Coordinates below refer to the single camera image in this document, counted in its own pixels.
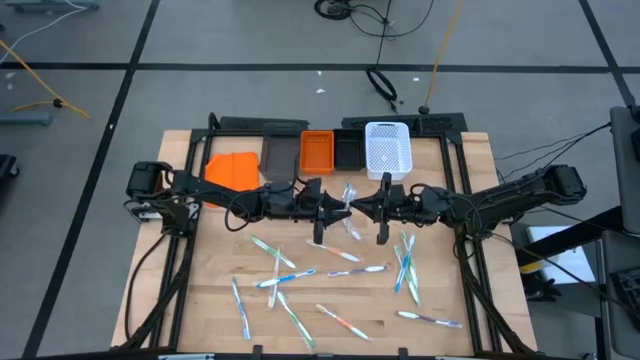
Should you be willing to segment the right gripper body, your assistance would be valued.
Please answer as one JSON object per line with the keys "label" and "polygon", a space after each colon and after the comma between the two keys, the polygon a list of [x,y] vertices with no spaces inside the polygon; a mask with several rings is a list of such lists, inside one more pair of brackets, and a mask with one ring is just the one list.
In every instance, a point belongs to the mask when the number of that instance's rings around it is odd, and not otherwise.
{"label": "right gripper body", "polygon": [[385,245],[389,240],[390,221],[399,221],[403,224],[413,223],[418,227],[425,224],[420,198],[405,194],[402,184],[392,184],[392,175],[385,172],[381,179],[379,189],[379,208],[377,220],[379,232],[377,244]]}

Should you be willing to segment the purple toothbrush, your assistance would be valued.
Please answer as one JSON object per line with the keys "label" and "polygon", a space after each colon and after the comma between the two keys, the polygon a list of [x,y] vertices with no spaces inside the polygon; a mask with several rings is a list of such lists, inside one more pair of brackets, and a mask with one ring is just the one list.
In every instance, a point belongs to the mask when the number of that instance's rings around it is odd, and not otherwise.
{"label": "purple toothbrush", "polygon": [[358,269],[331,271],[327,273],[327,276],[334,278],[334,277],[342,277],[342,276],[350,276],[350,275],[379,273],[379,272],[385,272],[387,270],[388,270],[387,265],[375,265],[375,266],[368,266],[365,268],[358,268]]}
{"label": "purple toothbrush", "polygon": [[448,328],[457,328],[457,329],[463,328],[462,324],[460,324],[458,322],[455,322],[455,321],[436,319],[436,318],[432,318],[432,317],[416,314],[416,313],[413,313],[413,312],[397,311],[396,315],[398,315],[398,316],[400,316],[402,318],[411,319],[411,320],[418,320],[418,321],[422,321],[422,322],[425,322],[425,323],[444,326],[444,327],[448,327]]}
{"label": "purple toothbrush", "polygon": [[[347,183],[345,185],[345,189],[342,195],[342,201],[345,203],[346,210],[349,210],[351,208],[351,202],[356,198],[356,195],[357,195],[356,189],[350,183]],[[353,224],[353,219],[351,217],[344,218],[342,220],[342,223],[346,232],[349,234],[349,236],[352,239],[356,241],[362,240],[362,237],[360,233],[356,230]]]}

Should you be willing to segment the blue toothbrush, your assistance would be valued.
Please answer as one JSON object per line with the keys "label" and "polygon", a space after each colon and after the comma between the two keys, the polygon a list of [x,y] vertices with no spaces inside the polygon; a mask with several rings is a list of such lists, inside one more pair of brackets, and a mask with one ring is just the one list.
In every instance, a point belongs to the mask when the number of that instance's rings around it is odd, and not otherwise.
{"label": "blue toothbrush", "polygon": [[308,270],[306,270],[304,272],[285,275],[285,276],[276,277],[276,278],[273,278],[273,279],[261,281],[261,282],[256,283],[255,286],[256,286],[256,288],[273,287],[273,286],[275,286],[277,284],[280,284],[280,283],[290,282],[290,281],[293,281],[293,280],[295,280],[297,278],[313,275],[316,272],[317,272],[317,269],[311,268],[311,269],[308,269]]}
{"label": "blue toothbrush", "polygon": [[244,303],[243,303],[242,298],[241,298],[240,293],[239,293],[239,289],[238,289],[236,278],[233,277],[231,279],[231,282],[232,282],[232,291],[233,291],[233,294],[234,294],[234,299],[235,299],[235,302],[236,302],[236,306],[237,306],[238,311],[239,311],[240,316],[241,316],[241,321],[242,321],[242,326],[243,326],[243,328],[242,328],[243,338],[246,341],[249,341],[251,339],[249,321],[248,321],[246,310],[244,308]]}
{"label": "blue toothbrush", "polygon": [[404,253],[404,256],[402,257],[401,267],[398,272],[398,276],[393,289],[395,293],[398,293],[402,287],[403,279],[405,278],[405,274],[407,273],[409,258],[411,256],[414,244],[415,244],[415,236],[411,235],[409,239],[406,241],[405,253]]}

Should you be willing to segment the green toothbrush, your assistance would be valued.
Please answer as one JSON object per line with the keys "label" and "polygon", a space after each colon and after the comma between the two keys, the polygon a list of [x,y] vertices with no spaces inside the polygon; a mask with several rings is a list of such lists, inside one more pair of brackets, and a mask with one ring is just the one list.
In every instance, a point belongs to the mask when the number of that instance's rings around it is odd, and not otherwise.
{"label": "green toothbrush", "polygon": [[[398,260],[399,266],[401,267],[401,262],[402,262],[402,257],[404,256],[401,248],[399,246],[394,246],[393,247],[395,256]],[[418,289],[415,289],[414,286],[410,283],[409,281],[409,276],[406,273],[405,274],[405,278],[403,279],[403,282],[408,286],[409,288],[409,292],[411,294],[411,297],[413,299],[413,301],[415,302],[416,305],[420,306],[421,305],[421,298],[420,298],[420,293],[419,293],[419,287]]]}
{"label": "green toothbrush", "polygon": [[412,234],[411,236],[408,236],[406,234],[406,232],[404,230],[401,231],[401,239],[405,245],[405,250],[407,252],[406,257],[408,258],[407,260],[407,266],[406,266],[406,273],[409,276],[409,281],[410,283],[414,286],[415,289],[418,289],[419,287],[419,280],[417,277],[417,272],[416,272],[416,267],[413,261],[413,255],[412,255],[412,250],[413,250],[413,246],[415,244],[415,235]]}
{"label": "green toothbrush", "polygon": [[295,312],[291,309],[291,307],[289,306],[289,303],[287,302],[287,299],[286,299],[285,295],[282,292],[278,291],[277,294],[276,294],[276,297],[277,297],[278,301],[280,302],[280,304],[284,307],[284,309],[287,312],[290,320],[292,321],[292,323],[296,327],[297,331],[299,332],[299,334],[300,334],[302,340],[304,341],[306,347],[308,348],[308,350],[310,352],[314,352],[315,348],[316,348],[316,345],[315,345],[315,341],[314,341],[313,337],[310,335],[310,333],[305,328],[304,324],[301,322],[301,320],[298,318],[298,316],[295,314]]}

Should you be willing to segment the grey translucent plastic bin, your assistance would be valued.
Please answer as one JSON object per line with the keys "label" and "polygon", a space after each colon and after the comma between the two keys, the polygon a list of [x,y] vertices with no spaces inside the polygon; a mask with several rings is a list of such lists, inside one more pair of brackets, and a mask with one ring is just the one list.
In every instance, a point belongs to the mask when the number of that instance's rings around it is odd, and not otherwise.
{"label": "grey translucent plastic bin", "polygon": [[290,181],[297,170],[302,128],[296,123],[270,122],[262,128],[259,170],[267,181]]}

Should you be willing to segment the orange perforated plastic basket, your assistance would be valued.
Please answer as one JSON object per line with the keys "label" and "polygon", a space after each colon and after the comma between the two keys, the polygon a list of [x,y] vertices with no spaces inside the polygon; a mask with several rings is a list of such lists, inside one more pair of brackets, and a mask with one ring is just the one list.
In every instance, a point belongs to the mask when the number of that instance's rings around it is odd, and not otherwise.
{"label": "orange perforated plastic basket", "polygon": [[328,130],[303,131],[300,168],[307,174],[326,175],[334,170],[334,133]]}

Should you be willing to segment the white perforated plastic basket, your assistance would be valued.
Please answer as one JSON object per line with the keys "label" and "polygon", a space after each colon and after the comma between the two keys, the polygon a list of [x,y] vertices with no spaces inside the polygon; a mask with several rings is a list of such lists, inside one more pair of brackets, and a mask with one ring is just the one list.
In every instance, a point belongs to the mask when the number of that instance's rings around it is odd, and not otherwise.
{"label": "white perforated plastic basket", "polygon": [[403,180],[413,169],[409,128],[399,122],[369,122],[365,126],[366,172],[370,180],[390,173]]}

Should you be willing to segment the orange folded cloth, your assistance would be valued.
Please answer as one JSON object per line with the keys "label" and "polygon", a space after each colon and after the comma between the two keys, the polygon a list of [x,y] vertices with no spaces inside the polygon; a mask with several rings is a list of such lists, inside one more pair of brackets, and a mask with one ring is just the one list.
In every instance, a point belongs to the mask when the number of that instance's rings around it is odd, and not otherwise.
{"label": "orange folded cloth", "polygon": [[235,191],[261,186],[259,160],[254,152],[216,154],[207,163],[204,179]]}

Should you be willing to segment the black perforated plate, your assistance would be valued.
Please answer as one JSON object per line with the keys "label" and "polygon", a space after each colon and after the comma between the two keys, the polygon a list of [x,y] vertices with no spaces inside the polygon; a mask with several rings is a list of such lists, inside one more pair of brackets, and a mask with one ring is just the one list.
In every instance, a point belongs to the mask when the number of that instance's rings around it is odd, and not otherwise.
{"label": "black perforated plate", "polygon": [[341,126],[344,129],[364,129],[365,126],[371,122],[404,123],[409,129],[411,137],[468,131],[463,113],[348,117],[342,119]]}

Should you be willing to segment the black smooth plate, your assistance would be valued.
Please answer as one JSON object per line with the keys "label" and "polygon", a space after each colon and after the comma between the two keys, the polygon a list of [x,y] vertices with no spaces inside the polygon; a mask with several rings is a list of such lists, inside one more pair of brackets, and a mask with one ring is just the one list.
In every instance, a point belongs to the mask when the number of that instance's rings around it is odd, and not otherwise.
{"label": "black smooth plate", "polygon": [[256,117],[222,117],[219,124],[222,129],[260,130],[267,135],[282,136],[298,135],[309,127],[306,120]]}

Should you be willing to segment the black desk beam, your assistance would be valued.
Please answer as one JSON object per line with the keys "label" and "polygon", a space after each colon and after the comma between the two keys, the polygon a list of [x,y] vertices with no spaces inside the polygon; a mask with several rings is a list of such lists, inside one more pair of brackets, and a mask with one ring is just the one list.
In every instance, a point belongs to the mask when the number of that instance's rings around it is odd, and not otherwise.
{"label": "black desk beam", "polygon": [[549,258],[564,251],[599,239],[604,231],[623,233],[623,215],[620,206],[581,221],[565,230],[548,235],[516,251],[520,267]]}

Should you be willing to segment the grey desk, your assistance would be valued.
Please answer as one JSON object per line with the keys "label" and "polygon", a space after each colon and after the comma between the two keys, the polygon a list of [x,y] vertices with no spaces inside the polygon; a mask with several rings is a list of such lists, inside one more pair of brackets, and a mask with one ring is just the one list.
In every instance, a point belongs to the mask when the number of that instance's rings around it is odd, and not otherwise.
{"label": "grey desk", "polygon": [[609,110],[623,226],[640,236],[640,122],[626,107]]}
{"label": "grey desk", "polygon": [[[601,289],[618,300],[611,273],[640,267],[640,238],[603,231],[598,255]],[[615,303],[601,303],[608,360],[640,360],[640,331],[627,312]]]}

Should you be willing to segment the grey stand foot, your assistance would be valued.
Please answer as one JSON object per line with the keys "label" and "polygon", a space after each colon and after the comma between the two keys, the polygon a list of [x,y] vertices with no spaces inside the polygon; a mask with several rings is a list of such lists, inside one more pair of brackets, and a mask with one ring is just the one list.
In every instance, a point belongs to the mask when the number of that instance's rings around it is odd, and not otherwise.
{"label": "grey stand foot", "polygon": [[17,12],[69,12],[100,8],[95,0],[4,0],[4,3]]}
{"label": "grey stand foot", "polygon": [[0,112],[0,125],[33,125],[48,126],[53,116],[47,112]]}

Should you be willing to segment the black caster base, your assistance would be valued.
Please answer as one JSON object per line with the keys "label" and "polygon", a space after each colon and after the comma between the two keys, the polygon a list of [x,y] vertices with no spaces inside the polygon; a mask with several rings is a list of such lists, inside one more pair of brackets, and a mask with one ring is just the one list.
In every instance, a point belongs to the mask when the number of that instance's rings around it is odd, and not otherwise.
{"label": "black caster base", "polygon": [[0,154],[0,180],[17,177],[19,174],[17,158],[9,154]]}

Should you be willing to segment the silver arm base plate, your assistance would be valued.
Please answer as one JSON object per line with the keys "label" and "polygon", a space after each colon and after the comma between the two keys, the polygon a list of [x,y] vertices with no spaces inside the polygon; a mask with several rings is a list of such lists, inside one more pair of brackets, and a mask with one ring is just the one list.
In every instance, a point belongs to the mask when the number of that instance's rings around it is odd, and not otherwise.
{"label": "silver arm base plate", "polygon": [[160,219],[161,215],[148,203],[138,204],[131,209],[134,217],[140,222]]}

